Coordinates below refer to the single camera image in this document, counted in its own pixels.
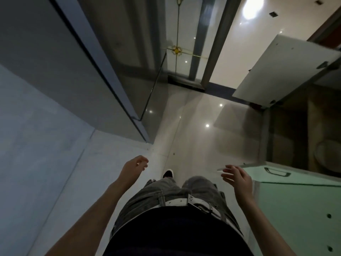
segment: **drawer handle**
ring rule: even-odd
[[[289,177],[291,175],[291,172],[282,172],[282,171],[275,170],[275,169],[269,169],[267,167],[264,167],[264,169],[266,170],[267,173],[270,173],[270,174],[273,174],[273,175],[277,175],[277,176],[281,176],[281,177]],[[284,173],[284,175],[270,172],[270,170]]]

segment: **black shirt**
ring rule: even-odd
[[[112,255],[252,255],[244,239],[221,220],[192,206],[151,209],[110,240]]]

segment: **hand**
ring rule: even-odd
[[[225,165],[221,176],[223,180],[234,187],[238,205],[243,208],[245,204],[253,201],[252,179],[243,168],[233,165]]]
[[[124,192],[137,181],[141,172],[148,167],[148,162],[149,160],[146,157],[139,155],[125,163],[116,180],[122,186]]]

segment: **grey jeans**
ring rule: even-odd
[[[202,176],[194,176],[185,181],[180,188],[173,178],[166,177],[159,181],[149,180],[144,188],[126,203],[117,217],[110,237],[141,213],[157,205],[164,206],[165,202],[173,199],[188,198],[188,194],[209,203],[240,231],[236,219],[226,204],[224,193],[220,193],[211,181]]]

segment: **black sneaker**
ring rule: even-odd
[[[172,171],[171,169],[168,169],[168,170],[163,174],[163,177],[162,177],[162,178],[166,178],[166,177],[168,177],[168,178],[173,178],[173,176],[174,176],[173,171]]]

